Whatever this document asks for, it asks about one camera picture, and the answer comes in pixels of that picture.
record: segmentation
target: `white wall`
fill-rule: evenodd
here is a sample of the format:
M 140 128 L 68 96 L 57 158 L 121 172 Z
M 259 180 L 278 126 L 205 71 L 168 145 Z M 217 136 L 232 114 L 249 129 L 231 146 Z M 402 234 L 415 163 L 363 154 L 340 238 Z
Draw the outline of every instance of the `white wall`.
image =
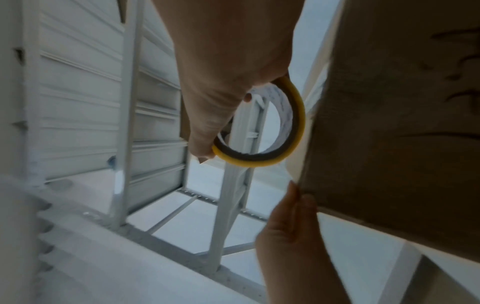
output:
M 21 120 L 22 68 L 13 48 L 22 46 L 21 1 L 0 1 L 0 173 L 24 174 L 24 138 L 12 123 Z M 0 298 L 28 304 L 37 268 L 34 205 L 0 186 Z

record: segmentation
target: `hand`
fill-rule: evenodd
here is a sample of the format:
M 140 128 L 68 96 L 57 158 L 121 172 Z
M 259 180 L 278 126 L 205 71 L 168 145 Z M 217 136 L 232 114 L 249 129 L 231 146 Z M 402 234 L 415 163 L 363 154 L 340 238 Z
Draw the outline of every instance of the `hand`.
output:
M 270 302 L 350 303 L 325 249 L 311 195 L 290 182 L 255 241 Z
M 213 157 L 215 136 L 248 90 L 288 71 L 304 0 L 153 0 L 175 45 L 188 147 Z

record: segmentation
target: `cardboard box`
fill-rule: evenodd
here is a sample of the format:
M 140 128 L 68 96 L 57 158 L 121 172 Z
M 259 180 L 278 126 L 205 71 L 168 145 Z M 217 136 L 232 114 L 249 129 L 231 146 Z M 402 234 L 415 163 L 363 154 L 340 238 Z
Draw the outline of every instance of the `cardboard box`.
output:
M 346 0 L 299 185 L 480 261 L 480 1 Z

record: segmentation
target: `adhesive tape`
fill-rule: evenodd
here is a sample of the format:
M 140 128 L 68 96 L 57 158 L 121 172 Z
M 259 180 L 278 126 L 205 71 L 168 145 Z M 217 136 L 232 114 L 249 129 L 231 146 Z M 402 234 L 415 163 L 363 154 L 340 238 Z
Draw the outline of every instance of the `adhesive tape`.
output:
M 227 163 L 240 167 L 275 165 L 287 158 L 302 139 L 305 129 L 304 103 L 288 77 L 277 78 L 265 86 L 251 89 L 249 93 L 262 96 L 277 109 L 280 116 L 278 137 L 262 153 L 246 154 L 227 146 L 219 134 L 213 141 L 213 152 Z

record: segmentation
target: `yellow tape roll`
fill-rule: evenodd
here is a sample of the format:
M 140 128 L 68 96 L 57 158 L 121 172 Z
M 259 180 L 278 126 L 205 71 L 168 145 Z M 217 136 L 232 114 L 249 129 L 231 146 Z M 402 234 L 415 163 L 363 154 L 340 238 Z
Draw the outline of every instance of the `yellow tape roll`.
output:
M 273 151 L 268 151 L 267 149 L 268 152 L 264 153 L 244 154 L 231 149 L 219 138 L 215 138 L 212 149 L 216 156 L 232 165 L 255 168 L 275 165 L 287 158 L 295 150 L 305 130 L 305 107 L 302 97 L 286 76 L 275 79 L 271 83 L 283 92 L 288 99 L 288 104 L 291 106 L 291 116 L 290 113 L 287 115 L 291 118 L 291 122 L 288 121 L 291 129 L 285 141 Z

